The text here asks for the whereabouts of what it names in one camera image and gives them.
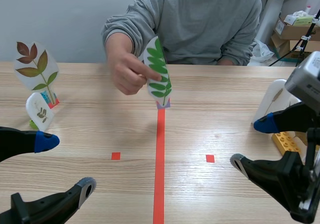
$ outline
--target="green leaf card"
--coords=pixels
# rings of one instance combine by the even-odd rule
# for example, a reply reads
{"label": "green leaf card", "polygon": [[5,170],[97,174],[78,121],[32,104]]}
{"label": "green leaf card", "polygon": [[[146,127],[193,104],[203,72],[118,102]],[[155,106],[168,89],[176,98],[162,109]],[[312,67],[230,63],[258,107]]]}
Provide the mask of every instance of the green leaf card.
{"label": "green leaf card", "polygon": [[155,81],[151,79],[147,81],[147,88],[150,95],[157,102],[158,109],[169,108],[172,85],[163,54],[163,49],[157,36],[153,38],[146,46],[143,53],[143,59],[145,65],[162,76],[161,81]]}
{"label": "green leaf card", "polygon": [[52,84],[59,75],[56,61],[39,43],[26,45],[16,43],[17,57],[14,61],[14,70],[20,81],[32,92],[46,91],[50,102],[55,105],[56,97],[52,91]]}

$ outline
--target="hand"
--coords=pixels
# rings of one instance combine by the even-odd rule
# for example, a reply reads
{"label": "hand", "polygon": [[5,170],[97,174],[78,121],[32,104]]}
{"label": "hand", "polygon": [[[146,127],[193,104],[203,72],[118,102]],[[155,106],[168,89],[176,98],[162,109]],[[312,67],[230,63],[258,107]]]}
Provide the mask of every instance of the hand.
{"label": "hand", "polygon": [[228,59],[222,59],[218,61],[218,66],[235,66],[235,64]]}
{"label": "hand", "polygon": [[162,76],[127,52],[108,58],[114,85],[125,95],[134,95],[147,83],[147,79],[161,81]]}

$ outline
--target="green leaf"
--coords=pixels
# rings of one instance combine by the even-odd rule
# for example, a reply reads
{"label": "green leaf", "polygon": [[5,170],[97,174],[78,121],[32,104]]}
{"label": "green leaf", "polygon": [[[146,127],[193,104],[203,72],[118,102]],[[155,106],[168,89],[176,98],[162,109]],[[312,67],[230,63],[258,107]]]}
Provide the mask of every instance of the green leaf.
{"label": "green leaf", "polygon": [[153,56],[154,58],[163,58],[164,57],[164,55],[162,54],[162,52],[159,52],[159,51],[157,51],[156,49],[153,49],[153,48],[147,48],[146,49],[147,50],[147,52],[151,55],[151,56]]}
{"label": "green leaf", "polygon": [[149,60],[151,63],[153,63],[153,64],[155,64],[155,65],[158,65],[158,66],[165,66],[165,65],[166,65],[165,62],[163,62],[162,60],[160,60],[160,59],[158,59],[158,58],[155,58],[155,57],[153,57],[153,56],[149,56],[149,57],[148,57],[148,60]]}
{"label": "green leaf", "polygon": [[23,56],[17,59],[17,61],[23,63],[23,64],[29,64],[32,62],[32,59],[29,56]]}
{"label": "green leaf", "polygon": [[168,73],[168,70],[160,65],[155,65],[155,64],[151,64],[149,65],[149,67],[156,71],[157,73],[160,73],[160,74],[167,74]]}
{"label": "green leaf", "polygon": [[58,72],[56,71],[56,72],[52,73],[49,76],[49,78],[48,78],[48,86],[56,79],[57,75],[58,75]]}
{"label": "green leaf", "polygon": [[47,55],[47,51],[44,50],[44,52],[39,57],[39,61],[37,65],[39,72],[43,73],[44,70],[47,68],[47,65],[48,65],[48,55]]}
{"label": "green leaf", "polygon": [[27,47],[26,44],[18,41],[16,43],[16,49],[22,56],[27,56],[27,57],[29,56],[29,48]]}
{"label": "green leaf", "polygon": [[167,81],[168,81],[168,78],[166,78],[166,77],[162,76],[162,79],[161,79],[161,81],[160,81],[160,82],[162,82],[162,83],[166,83]]}
{"label": "green leaf", "polygon": [[162,53],[162,46],[161,46],[161,43],[160,43],[160,41],[159,41],[159,38],[157,38],[156,40],[155,40],[155,48],[156,48],[156,50],[158,51],[158,52],[161,52]]}
{"label": "green leaf", "polygon": [[163,90],[166,89],[165,85],[161,85],[161,84],[158,84],[158,83],[150,83],[149,86],[154,88],[154,89],[156,89],[156,90],[159,90],[159,91],[163,91]]}
{"label": "green leaf", "polygon": [[171,81],[170,81],[170,79],[169,79],[169,81],[168,81],[168,84],[166,85],[166,87],[165,87],[166,89],[170,89],[170,88],[172,88],[172,85],[171,85]]}
{"label": "green leaf", "polygon": [[37,90],[41,90],[41,89],[46,88],[46,87],[47,87],[46,84],[41,83],[41,84],[37,85],[35,88],[33,88],[32,90],[33,91],[37,91]]}
{"label": "green leaf", "polygon": [[16,71],[28,78],[34,78],[40,74],[38,69],[33,67],[20,68],[20,69],[17,69]]}
{"label": "green leaf", "polygon": [[168,96],[171,93],[172,89],[166,90],[166,92],[164,93],[164,96]]}
{"label": "green leaf", "polygon": [[165,94],[161,91],[152,91],[151,93],[157,98],[163,98],[165,96]]}

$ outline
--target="leaf card stand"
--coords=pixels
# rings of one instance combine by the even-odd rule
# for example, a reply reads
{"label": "leaf card stand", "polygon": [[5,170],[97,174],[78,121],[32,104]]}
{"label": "leaf card stand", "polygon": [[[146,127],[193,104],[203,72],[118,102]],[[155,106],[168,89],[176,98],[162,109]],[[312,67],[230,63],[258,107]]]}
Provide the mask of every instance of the leaf card stand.
{"label": "leaf card stand", "polygon": [[143,59],[145,65],[162,76],[161,81],[151,79],[147,81],[148,92],[155,99],[158,109],[169,108],[172,85],[163,49],[157,36],[146,46],[143,53]]}
{"label": "leaf card stand", "polygon": [[286,90],[286,82],[285,79],[278,79],[271,83],[254,115],[252,124],[269,113],[282,111],[300,102],[298,98]]}
{"label": "leaf card stand", "polygon": [[26,101],[25,108],[36,127],[44,132],[52,122],[54,113],[40,93],[33,93]]}
{"label": "leaf card stand", "polygon": [[30,91],[41,93],[44,98],[47,97],[51,106],[54,107],[59,103],[52,90],[52,84],[59,75],[58,65],[41,44],[33,42],[29,47],[22,42],[17,42],[19,56],[14,61],[15,73]]}

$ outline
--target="finger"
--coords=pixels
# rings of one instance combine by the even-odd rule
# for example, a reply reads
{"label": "finger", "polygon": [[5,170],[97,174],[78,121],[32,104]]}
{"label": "finger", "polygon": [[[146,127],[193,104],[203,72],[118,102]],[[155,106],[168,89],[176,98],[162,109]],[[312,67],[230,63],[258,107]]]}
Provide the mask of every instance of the finger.
{"label": "finger", "polygon": [[142,87],[146,84],[146,79],[127,68],[122,72],[122,77],[135,87]]}
{"label": "finger", "polygon": [[134,93],[132,92],[132,91],[130,91],[130,90],[128,90],[127,88],[125,88],[123,85],[121,85],[120,83],[117,83],[116,85],[116,88],[118,88],[118,90],[120,91],[120,92],[122,92],[123,94],[125,94],[125,95],[133,95]]}
{"label": "finger", "polygon": [[137,93],[144,85],[133,85],[123,77],[121,78],[120,84],[124,86],[126,89],[128,89],[132,93]]}
{"label": "finger", "polygon": [[146,66],[139,60],[135,60],[135,62],[132,63],[130,68],[143,76],[145,76],[147,79],[152,79],[155,81],[161,81],[162,76],[157,73],[156,71],[152,70],[150,67]]}

